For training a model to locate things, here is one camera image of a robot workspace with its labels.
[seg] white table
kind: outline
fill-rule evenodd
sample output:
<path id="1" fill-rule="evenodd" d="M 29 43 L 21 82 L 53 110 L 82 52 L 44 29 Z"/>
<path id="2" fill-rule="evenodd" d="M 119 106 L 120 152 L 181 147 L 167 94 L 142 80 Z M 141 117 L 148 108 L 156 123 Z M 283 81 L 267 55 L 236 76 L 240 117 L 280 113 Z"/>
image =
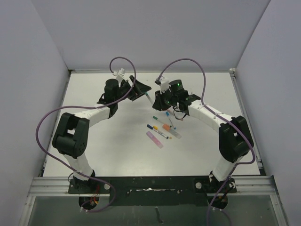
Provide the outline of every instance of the white table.
<path id="1" fill-rule="evenodd" d="M 137 74 L 140 82 L 152 87 L 149 92 L 152 99 L 159 89 L 154 83 L 157 76 L 158 73 Z M 165 73 L 164 76 L 170 81 L 182 79 L 189 93 L 200 96 L 203 87 L 201 73 Z M 241 115 L 230 75 L 207 73 L 206 77 L 205 102 L 226 114 Z M 93 106 L 103 93 L 105 81 L 111 78 L 110 73 L 72 73 L 63 105 Z M 60 115 L 80 111 L 65 109 Z M 119 103 L 119 109 L 112 118 L 90 128 L 85 154 L 97 176 L 205 176 L 213 170 L 220 158 L 215 131 L 189 116 L 183 121 L 172 118 L 182 138 L 166 140 L 153 132 L 164 145 L 159 149 L 146 136 L 149 131 L 147 124 L 162 127 L 152 119 L 153 115 L 168 122 L 165 113 L 152 109 L 146 97 L 134 102 L 127 99 Z M 52 146 L 48 151 L 66 161 Z M 242 161 L 251 159 L 249 153 Z M 71 170 L 61 163 L 47 158 L 45 177 L 65 177 L 70 173 Z M 234 175 L 259 175 L 257 163 L 238 166 Z"/>

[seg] green marker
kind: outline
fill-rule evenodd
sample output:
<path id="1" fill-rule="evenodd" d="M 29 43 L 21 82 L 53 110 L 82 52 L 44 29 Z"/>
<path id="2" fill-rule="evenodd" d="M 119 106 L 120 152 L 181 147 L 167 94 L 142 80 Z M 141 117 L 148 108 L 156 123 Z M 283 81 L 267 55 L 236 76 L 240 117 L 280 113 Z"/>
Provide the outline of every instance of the green marker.
<path id="1" fill-rule="evenodd" d="M 161 122 L 163 125 L 166 124 L 165 122 L 163 122 L 160 119 L 158 119 L 156 116 L 153 116 L 152 118 L 155 119 L 155 120 L 157 120 L 158 122 Z"/>

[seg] screw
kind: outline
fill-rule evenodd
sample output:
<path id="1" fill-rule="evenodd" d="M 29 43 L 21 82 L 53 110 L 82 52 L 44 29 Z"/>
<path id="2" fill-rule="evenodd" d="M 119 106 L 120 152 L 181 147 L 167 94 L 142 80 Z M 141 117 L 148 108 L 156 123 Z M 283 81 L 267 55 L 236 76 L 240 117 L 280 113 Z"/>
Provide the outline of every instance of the screw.
<path id="1" fill-rule="evenodd" d="M 197 182 L 197 183 L 196 183 L 196 188 L 197 188 L 197 189 L 201 189 L 201 188 L 202 188 L 201 182 Z"/>
<path id="2" fill-rule="evenodd" d="M 110 189 L 110 185 L 104 184 L 104 188 L 105 188 L 105 190 L 109 190 Z"/>

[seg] blue marker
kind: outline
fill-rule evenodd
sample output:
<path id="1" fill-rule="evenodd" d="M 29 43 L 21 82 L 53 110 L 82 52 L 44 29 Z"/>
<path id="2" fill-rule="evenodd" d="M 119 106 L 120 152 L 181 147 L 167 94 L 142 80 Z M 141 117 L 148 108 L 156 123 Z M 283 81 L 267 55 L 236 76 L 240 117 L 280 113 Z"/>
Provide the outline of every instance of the blue marker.
<path id="1" fill-rule="evenodd" d="M 169 119 L 169 121 L 170 121 L 171 126 L 172 126 L 174 129 L 176 129 L 176 127 L 174 127 L 173 122 L 172 122 L 171 119 L 170 119 L 170 116 L 169 116 L 169 113 L 168 113 L 168 112 L 166 112 L 166 115 L 167 115 L 167 117 L 168 117 L 168 119 Z"/>

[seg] yellow marker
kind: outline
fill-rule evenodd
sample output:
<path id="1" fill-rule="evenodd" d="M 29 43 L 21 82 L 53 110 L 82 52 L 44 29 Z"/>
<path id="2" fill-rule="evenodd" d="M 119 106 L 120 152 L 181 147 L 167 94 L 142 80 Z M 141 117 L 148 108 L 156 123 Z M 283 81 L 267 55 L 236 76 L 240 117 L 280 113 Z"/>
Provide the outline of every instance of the yellow marker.
<path id="1" fill-rule="evenodd" d="M 153 126 L 154 130 L 159 133 L 161 136 L 165 137 L 166 139 L 171 139 L 172 137 L 169 137 L 167 135 L 165 135 L 164 133 L 162 133 L 157 126 Z"/>

